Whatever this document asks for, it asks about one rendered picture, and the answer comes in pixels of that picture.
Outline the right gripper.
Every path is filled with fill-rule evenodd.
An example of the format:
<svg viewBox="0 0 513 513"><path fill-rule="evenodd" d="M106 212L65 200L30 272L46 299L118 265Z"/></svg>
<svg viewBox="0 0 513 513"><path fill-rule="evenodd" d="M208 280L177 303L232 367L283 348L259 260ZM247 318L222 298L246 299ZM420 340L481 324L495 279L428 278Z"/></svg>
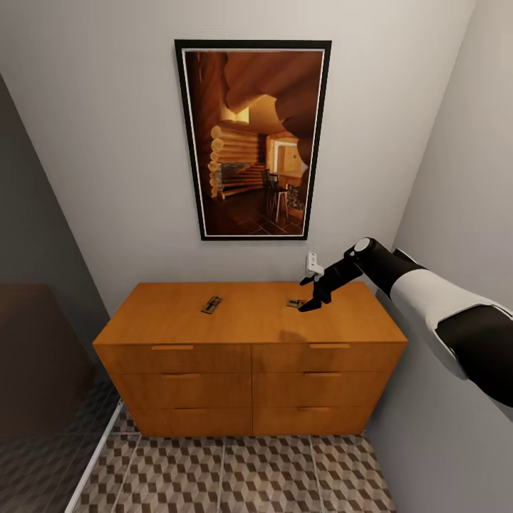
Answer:
<svg viewBox="0 0 513 513"><path fill-rule="evenodd" d="M325 275L319 278L318 281L314 280L314 276L307 276L302 282L301 286L309 283L313 283L313 298L310 301L307 301L301 308L298 310L300 312L312 311L315 309L321 308L322 302L331 303L331 292L339 289L343 285L348 284L348 281L342 278L341 275L335 269L336 264L334 263L329 268L325 269Z"/></svg>

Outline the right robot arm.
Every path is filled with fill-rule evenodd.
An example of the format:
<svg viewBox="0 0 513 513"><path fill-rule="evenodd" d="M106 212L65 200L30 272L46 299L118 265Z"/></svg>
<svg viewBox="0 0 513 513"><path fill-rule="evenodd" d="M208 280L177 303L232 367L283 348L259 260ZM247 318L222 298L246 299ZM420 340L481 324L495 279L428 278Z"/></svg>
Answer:
<svg viewBox="0 0 513 513"><path fill-rule="evenodd" d="M513 422L513 313L420 266L402 250L386 251L365 237L325 269L306 254L305 278L313 298L298 310L331 303L331 292L367 277L401 310L440 362L462 380L475 382ZM323 275L323 276L322 276Z"/></svg>

